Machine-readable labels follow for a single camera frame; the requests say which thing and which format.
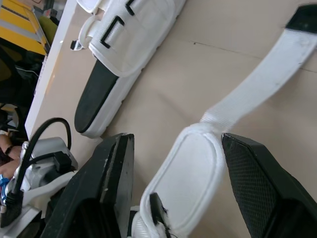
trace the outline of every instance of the white fabric strap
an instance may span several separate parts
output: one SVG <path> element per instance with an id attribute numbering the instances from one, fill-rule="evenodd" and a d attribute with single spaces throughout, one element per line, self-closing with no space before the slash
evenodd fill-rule
<path id="1" fill-rule="evenodd" d="M 285 29 L 258 67 L 228 96 L 208 109 L 201 122 L 225 132 L 275 94 L 317 46 L 317 34 Z"/>
<path id="2" fill-rule="evenodd" d="M 159 194 L 169 211 L 171 228 L 177 232 L 177 236 L 190 234 L 221 182 L 225 164 L 221 133 L 276 93 L 303 65 L 316 46 L 317 34 L 286 29 L 247 79 L 208 109 L 199 124 L 181 132 L 143 193 L 140 204 L 142 222 L 139 221 L 142 225 L 135 229 L 144 229 L 145 224 L 148 231 L 147 235 L 135 238 L 161 237 L 153 223 L 149 206 L 149 196 L 153 192 Z M 188 184 L 175 185 L 174 180 Z"/>

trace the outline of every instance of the black buckle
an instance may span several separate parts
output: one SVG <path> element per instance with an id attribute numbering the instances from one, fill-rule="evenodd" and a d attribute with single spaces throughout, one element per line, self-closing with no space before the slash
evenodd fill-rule
<path id="1" fill-rule="evenodd" d="M 131 4 L 134 2 L 134 0 L 129 0 L 126 5 L 125 5 L 125 8 L 127 9 L 128 13 L 131 15 L 131 16 L 134 16 L 135 13 L 134 11 L 132 10 L 131 8 Z"/>
<path id="2" fill-rule="evenodd" d="M 109 36 L 109 34 L 111 33 L 112 29 L 114 28 L 114 26 L 116 25 L 117 22 L 119 22 L 122 26 L 124 26 L 124 21 L 121 19 L 121 17 L 115 16 L 111 25 L 109 26 L 106 33 L 104 34 L 104 36 L 100 40 L 101 44 L 103 44 L 107 49 L 110 49 L 110 45 L 106 43 L 106 39 Z"/>

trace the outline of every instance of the black cable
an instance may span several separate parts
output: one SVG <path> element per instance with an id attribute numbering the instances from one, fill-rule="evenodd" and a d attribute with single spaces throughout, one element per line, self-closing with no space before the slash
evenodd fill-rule
<path id="1" fill-rule="evenodd" d="M 23 182 L 23 178 L 24 178 L 26 169 L 28 168 L 33 149 L 34 149 L 37 141 L 39 140 L 40 136 L 46 130 L 46 128 L 48 128 L 51 124 L 56 123 L 56 122 L 61 122 L 65 125 L 66 132 L 67 132 L 67 148 L 70 150 L 70 148 L 71 148 L 71 131 L 70 131 L 70 126 L 69 126 L 68 122 L 63 118 L 52 118 L 52 119 L 49 119 L 46 122 L 44 122 L 37 129 L 37 131 L 32 136 L 31 140 L 29 141 L 28 148 L 25 152 L 25 155 L 24 155 L 23 160 L 22 160 L 22 164 L 20 166 L 19 174 L 18 174 L 16 180 L 14 181 L 13 189 L 11 191 L 12 194 L 19 194 L 20 193 L 20 188 L 21 188 L 21 185 Z"/>
<path id="2" fill-rule="evenodd" d="M 35 164 L 36 162 L 39 162 L 40 160 L 48 159 L 48 158 L 51 158 L 53 156 L 54 156 L 54 153 L 49 153 L 46 155 L 38 156 L 38 157 L 34 158 L 33 160 L 29 161 L 29 164 L 27 167 L 30 167 L 32 164 Z"/>

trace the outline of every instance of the cable connector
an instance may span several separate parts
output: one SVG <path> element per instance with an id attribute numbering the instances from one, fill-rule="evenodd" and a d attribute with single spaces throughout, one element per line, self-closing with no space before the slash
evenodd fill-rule
<path id="1" fill-rule="evenodd" d="M 6 209 L 1 209 L 0 228 L 10 225 L 22 211 L 23 192 L 17 194 L 9 192 L 6 197 Z"/>

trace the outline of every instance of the yellow object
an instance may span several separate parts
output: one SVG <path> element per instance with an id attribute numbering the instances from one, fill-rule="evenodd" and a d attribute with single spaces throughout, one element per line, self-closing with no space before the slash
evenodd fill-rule
<path id="1" fill-rule="evenodd" d="M 16 0 L 3 0 L 0 8 L 0 37 L 28 51 L 45 55 L 47 41 L 31 10 Z"/>

